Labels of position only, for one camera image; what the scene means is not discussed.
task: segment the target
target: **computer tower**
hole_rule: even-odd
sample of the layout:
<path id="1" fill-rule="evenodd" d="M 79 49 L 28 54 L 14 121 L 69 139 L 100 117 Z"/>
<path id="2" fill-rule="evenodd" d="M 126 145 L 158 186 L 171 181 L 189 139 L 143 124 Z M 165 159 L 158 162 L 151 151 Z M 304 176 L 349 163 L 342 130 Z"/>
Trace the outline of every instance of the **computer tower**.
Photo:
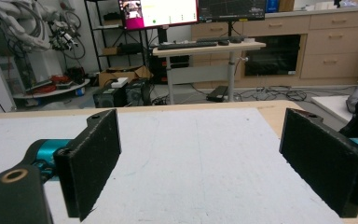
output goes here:
<path id="1" fill-rule="evenodd" d="M 122 107 L 127 104 L 126 86 L 111 88 L 109 85 L 93 94 L 96 108 Z"/>
<path id="2" fill-rule="evenodd" d="M 150 100 L 150 84 L 146 78 L 133 80 L 126 87 L 129 106 L 152 105 Z"/>

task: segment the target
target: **black box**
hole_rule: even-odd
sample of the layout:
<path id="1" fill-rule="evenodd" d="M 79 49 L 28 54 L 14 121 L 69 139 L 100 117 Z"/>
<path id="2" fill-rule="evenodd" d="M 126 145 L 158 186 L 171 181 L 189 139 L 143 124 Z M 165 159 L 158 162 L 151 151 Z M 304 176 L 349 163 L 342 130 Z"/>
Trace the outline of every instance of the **black box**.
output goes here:
<path id="1" fill-rule="evenodd" d="M 122 88 L 111 88 L 109 85 L 97 90 L 93 94 L 94 104 L 96 108 L 122 107 L 127 104 L 126 88 L 127 84 Z"/>
<path id="2" fill-rule="evenodd" d="M 152 105 L 150 84 L 147 78 L 134 79 L 126 87 L 127 102 L 130 106 Z"/>
<path id="3" fill-rule="evenodd" d="M 286 109 L 280 152 L 340 217 L 358 215 L 358 145 L 306 111 Z"/>
<path id="4" fill-rule="evenodd" d="M 227 86 L 218 86 L 206 96 L 206 100 L 221 103 L 225 100 L 225 95 L 227 95 Z"/>

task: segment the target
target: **white desk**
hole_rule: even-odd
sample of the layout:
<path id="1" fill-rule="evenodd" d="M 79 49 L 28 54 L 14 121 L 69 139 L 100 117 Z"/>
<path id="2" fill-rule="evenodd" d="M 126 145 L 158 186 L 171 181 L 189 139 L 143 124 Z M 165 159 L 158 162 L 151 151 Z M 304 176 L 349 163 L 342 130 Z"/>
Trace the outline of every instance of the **white desk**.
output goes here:
<path id="1" fill-rule="evenodd" d="M 158 50 L 153 49 L 153 55 L 159 58 L 165 57 L 167 60 L 167 79 L 168 91 L 170 95 L 170 103 L 174 104 L 173 100 L 173 85 L 183 83 L 193 83 L 201 81 L 214 81 L 214 80 L 228 80 L 228 100 L 234 101 L 234 73 L 235 73 L 235 51 L 254 50 L 265 47 L 266 44 L 258 42 L 242 42 L 239 44 L 229 44 L 228 46 L 216 46 L 206 48 L 193 48 L 193 49 L 168 49 Z M 195 54 L 210 54 L 229 52 L 228 65 L 212 65 L 200 67 L 185 67 L 185 68 L 171 68 L 172 56 L 182 55 L 195 55 Z"/>
<path id="2" fill-rule="evenodd" d="M 84 223 L 358 224 L 338 218 L 303 182 L 291 185 L 300 180 L 276 154 L 286 107 L 299 108 L 287 101 L 118 108 L 123 152 Z M 87 116 L 105 109 L 0 114 L 0 172 L 34 140 L 74 138 Z M 243 157 L 253 150 L 262 155 Z M 45 190 L 55 223 L 78 223 L 66 215 L 59 183 Z"/>

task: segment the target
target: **power strip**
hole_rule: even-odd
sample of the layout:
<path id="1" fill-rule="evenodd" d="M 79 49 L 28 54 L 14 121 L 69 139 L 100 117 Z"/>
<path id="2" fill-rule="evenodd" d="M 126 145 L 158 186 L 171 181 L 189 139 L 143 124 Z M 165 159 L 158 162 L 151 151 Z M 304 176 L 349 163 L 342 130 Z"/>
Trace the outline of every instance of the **power strip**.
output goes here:
<path id="1" fill-rule="evenodd" d="M 129 82 L 129 79 L 127 77 L 120 77 L 117 79 L 117 82 L 112 82 L 112 84 L 110 86 L 112 88 L 121 88 L 125 84 L 127 84 L 127 82 Z"/>

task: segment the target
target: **wooden cabinet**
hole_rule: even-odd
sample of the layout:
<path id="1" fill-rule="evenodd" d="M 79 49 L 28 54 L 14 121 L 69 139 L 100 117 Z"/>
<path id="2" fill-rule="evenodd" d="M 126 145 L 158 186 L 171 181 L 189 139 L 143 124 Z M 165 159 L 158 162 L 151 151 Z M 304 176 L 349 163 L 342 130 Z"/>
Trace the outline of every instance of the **wooden cabinet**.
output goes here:
<path id="1" fill-rule="evenodd" d="M 310 16 L 266 18 L 264 21 L 245 21 L 243 34 L 261 35 L 300 35 L 308 31 Z"/>
<path id="2" fill-rule="evenodd" d="M 301 35 L 295 74 L 249 77 L 246 63 L 236 72 L 239 87 L 322 86 L 358 84 L 358 11 L 332 10 L 305 13 L 306 15 L 266 18 L 264 21 L 237 22 L 238 31 L 250 37 L 269 35 Z M 225 35 L 224 23 L 193 26 L 193 39 L 198 36 Z M 195 63 L 211 64 L 221 56 L 196 58 Z M 217 82 L 212 87 L 223 85 Z M 199 87 L 211 88 L 211 83 Z"/>
<path id="3" fill-rule="evenodd" d="M 358 12 L 312 15 L 301 78 L 358 77 Z"/>

